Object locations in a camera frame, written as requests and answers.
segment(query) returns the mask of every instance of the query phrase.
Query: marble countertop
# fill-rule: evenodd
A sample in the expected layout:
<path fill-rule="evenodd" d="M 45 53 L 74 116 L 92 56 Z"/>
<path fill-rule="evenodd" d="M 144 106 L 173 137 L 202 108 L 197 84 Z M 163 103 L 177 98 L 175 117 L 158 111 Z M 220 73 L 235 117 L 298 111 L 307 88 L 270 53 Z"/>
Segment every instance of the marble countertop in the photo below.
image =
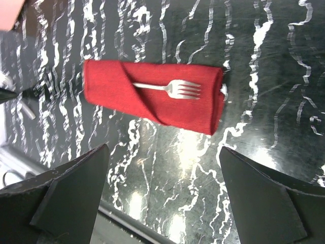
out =
<path fill-rule="evenodd" d="M 223 146 L 325 186 L 324 10 L 320 0 L 31 1 L 0 34 L 0 70 L 28 97 L 5 105 L 8 141 L 49 168 L 107 143 L 104 200 L 176 243 L 239 243 Z M 217 132 L 88 104 L 89 58 L 224 67 Z"/>

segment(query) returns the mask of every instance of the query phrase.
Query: folded napkin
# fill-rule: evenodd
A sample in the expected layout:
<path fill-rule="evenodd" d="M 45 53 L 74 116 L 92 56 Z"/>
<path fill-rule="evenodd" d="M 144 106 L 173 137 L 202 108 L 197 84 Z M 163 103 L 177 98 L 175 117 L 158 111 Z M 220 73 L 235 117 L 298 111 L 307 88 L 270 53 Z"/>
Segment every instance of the folded napkin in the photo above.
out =
<path fill-rule="evenodd" d="M 88 102 L 148 118 L 165 126 L 212 135 L 221 117 L 224 100 L 220 92 L 221 68 L 86 60 L 84 79 Z M 167 85 L 174 79 L 200 84 L 200 99 L 173 99 L 165 91 L 132 85 L 134 82 Z"/>

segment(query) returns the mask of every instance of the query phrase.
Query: fork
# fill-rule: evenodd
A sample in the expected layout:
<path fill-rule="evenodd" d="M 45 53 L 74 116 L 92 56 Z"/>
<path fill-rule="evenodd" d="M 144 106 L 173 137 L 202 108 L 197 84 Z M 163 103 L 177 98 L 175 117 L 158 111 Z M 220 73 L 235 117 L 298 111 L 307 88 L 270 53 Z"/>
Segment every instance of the fork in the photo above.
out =
<path fill-rule="evenodd" d="M 200 87 L 201 85 L 186 80 L 172 80 L 166 86 L 142 83 L 133 83 L 133 85 L 138 88 L 164 90 L 171 98 L 175 99 L 200 99 L 200 89 L 196 87 Z"/>

